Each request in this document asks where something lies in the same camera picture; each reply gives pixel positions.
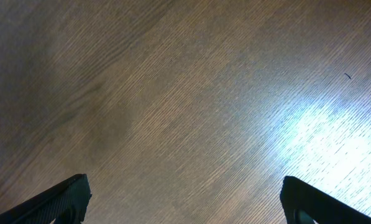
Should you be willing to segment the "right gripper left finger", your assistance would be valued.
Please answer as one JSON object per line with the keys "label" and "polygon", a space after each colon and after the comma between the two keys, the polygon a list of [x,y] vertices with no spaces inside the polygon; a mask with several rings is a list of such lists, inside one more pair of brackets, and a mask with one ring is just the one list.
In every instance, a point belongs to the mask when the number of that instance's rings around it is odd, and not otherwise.
{"label": "right gripper left finger", "polygon": [[81,224],[90,198],[87,175],[75,174],[0,214],[0,224]]}

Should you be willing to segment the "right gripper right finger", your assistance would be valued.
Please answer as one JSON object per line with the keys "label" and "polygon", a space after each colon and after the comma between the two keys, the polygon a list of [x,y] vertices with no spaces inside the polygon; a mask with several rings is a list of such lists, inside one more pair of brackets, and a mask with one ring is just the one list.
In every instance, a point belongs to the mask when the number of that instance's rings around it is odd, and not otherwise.
{"label": "right gripper right finger", "polygon": [[371,218],[302,180],[286,176],[280,201],[288,224],[371,224]]}

